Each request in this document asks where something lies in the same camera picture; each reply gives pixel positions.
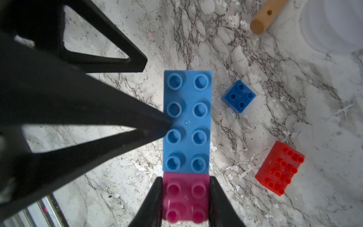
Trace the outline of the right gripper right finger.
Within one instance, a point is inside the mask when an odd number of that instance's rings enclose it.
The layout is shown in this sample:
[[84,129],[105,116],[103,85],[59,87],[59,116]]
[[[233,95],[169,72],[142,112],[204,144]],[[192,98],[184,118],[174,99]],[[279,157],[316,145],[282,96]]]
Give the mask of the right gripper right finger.
[[246,227],[215,176],[210,177],[209,183],[209,226]]

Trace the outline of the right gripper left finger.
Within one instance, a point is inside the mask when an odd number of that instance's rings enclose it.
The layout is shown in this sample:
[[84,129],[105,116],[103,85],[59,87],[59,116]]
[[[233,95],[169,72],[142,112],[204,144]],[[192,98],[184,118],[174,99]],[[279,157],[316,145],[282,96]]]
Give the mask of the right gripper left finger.
[[163,179],[157,177],[142,206],[128,227],[161,227],[163,210]]

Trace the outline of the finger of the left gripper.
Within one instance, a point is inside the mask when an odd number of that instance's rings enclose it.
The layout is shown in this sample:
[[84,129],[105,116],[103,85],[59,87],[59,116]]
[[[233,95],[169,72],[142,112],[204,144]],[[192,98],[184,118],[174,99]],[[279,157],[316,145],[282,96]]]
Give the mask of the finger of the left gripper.
[[1,31],[87,73],[142,72],[147,64],[92,1],[1,1]]
[[[29,149],[25,124],[121,125],[131,131],[44,153]],[[156,141],[171,118],[45,52],[1,33],[1,219],[98,165]]]

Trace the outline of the pink small lego brick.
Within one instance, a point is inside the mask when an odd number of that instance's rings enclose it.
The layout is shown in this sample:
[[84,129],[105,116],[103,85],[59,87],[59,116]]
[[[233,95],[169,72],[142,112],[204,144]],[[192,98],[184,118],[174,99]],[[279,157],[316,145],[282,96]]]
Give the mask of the pink small lego brick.
[[163,219],[170,223],[209,219],[208,174],[163,174]]

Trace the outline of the red long lego brick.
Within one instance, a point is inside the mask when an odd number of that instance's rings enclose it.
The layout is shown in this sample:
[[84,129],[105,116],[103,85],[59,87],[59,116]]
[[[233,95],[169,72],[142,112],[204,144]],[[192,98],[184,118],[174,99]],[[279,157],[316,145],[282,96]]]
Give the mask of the red long lego brick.
[[255,178],[261,185],[278,196],[282,196],[304,161],[305,155],[287,144],[277,141]]

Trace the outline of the small blue lego brick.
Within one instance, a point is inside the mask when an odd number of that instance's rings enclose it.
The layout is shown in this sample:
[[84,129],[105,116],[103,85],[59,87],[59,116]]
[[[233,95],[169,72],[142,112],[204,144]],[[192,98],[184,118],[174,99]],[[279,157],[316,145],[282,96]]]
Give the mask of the small blue lego brick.
[[243,82],[238,80],[222,95],[221,99],[233,111],[240,114],[255,97],[256,95]]

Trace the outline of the light blue long lego brick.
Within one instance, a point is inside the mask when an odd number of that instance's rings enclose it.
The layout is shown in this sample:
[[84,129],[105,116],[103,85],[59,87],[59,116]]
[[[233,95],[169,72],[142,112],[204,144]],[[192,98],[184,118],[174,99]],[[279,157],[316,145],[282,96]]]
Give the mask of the light blue long lego brick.
[[163,171],[208,174],[212,71],[165,71],[164,113],[172,118],[163,138]]

